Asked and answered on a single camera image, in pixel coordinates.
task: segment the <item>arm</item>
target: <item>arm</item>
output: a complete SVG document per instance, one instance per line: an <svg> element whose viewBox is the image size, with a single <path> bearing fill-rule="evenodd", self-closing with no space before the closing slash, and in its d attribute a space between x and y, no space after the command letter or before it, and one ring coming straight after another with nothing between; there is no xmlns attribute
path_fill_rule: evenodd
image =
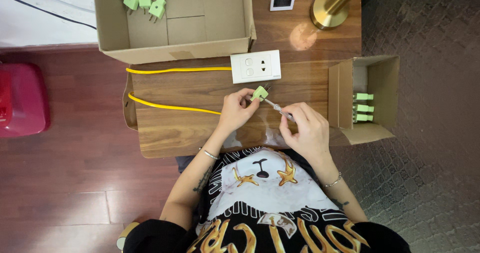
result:
<svg viewBox="0 0 480 253"><path fill-rule="evenodd" d="M260 104L260 100L255 99L246 106L246 100L253 92L252 89L243 89L225 96L219 124L173 186L160 215L161 220L190 229L193 209L200 201L201 191L207 185L215 163L215 159L204 151L218 156L225 139L250 119Z"/></svg>
<svg viewBox="0 0 480 253"><path fill-rule="evenodd" d="M292 135L286 117L282 116L280 132L285 143L308 161L322 185L330 185L337 181L339 171L328 147L328 121L306 103L292 104L283 110L293 115L299 130ZM331 187L322 187L322 189L353 223L368 221L344 179Z"/></svg>

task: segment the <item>black cable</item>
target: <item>black cable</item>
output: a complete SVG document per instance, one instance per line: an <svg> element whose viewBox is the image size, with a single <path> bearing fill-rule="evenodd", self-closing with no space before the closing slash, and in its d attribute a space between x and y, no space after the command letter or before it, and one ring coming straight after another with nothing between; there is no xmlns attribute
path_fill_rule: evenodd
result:
<svg viewBox="0 0 480 253"><path fill-rule="evenodd" d="M26 2L21 1L21 0L14 0L14 1L19 2L19 3L21 3L21 4L24 4L24 5L26 5L26 6L30 6L30 7L32 7L32 8L37 9L37 10L40 10L40 11L45 12L45 13L47 13L47 14L50 14L50 15L52 15L52 16L54 16L54 17L58 17L58 18L61 18L61 19L63 19L63 20L69 21L69 22L82 24L82 25L88 26L88 27L96 30L96 28L93 27L92 25L88 25L88 24L83 23L83 22L78 22L78 21L75 21L75 20L73 20L73 19L69 19L69 18L66 18L66 17L59 16L59 15L57 15L57 14L55 14L55 13L52 13L52 12L49 12L49 11L45 11L45 10L43 10L43 9L40 9L40 8L36 7L36 6L33 6L32 4L27 4Z"/></svg>

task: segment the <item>wooden floor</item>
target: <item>wooden floor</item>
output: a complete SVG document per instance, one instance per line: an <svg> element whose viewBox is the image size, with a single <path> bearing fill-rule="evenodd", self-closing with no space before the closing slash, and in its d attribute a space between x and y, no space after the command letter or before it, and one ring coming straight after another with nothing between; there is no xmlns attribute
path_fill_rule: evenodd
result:
<svg viewBox="0 0 480 253"><path fill-rule="evenodd" d="M52 126L0 139L0 252L120 252L133 220L158 218L179 174L143 158L123 120L126 65L98 49L0 53L43 71Z"/></svg>

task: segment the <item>black t-shirt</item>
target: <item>black t-shirt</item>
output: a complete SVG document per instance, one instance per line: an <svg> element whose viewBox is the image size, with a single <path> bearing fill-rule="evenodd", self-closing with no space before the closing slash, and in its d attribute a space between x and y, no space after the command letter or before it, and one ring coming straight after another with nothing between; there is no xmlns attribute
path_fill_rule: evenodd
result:
<svg viewBox="0 0 480 253"><path fill-rule="evenodd" d="M409 252L389 228L353 224L289 156L268 148L231 152L213 166L189 231L151 219L129 233L123 251Z"/></svg>

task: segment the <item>silver bracelet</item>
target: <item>silver bracelet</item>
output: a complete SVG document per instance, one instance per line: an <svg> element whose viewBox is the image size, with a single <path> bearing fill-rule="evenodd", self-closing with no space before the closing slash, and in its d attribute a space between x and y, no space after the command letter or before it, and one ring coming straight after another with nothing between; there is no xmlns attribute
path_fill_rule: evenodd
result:
<svg viewBox="0 0 480 253"><path fill-rule="evenodd" d="M339 173L339 178L333 183L333 184L329 184L329 185L324 185L324 187L331 187L331 186L334 186L336 183L338 183L341 179L342 179L342 173L341 172L338 172Z"/></svg>
<svg viewBox="0 0 480 253"><path fill-rule="evenodd" d="M215 160L220 159L219 157L214 157L213 155L211 155L209 152L207 152L207 151L205 151L205 150L204 150L204 153L205 153L207 156L209 156L209 157L211 157L211 158L213 158L213 159L215 159Z"/></svg>

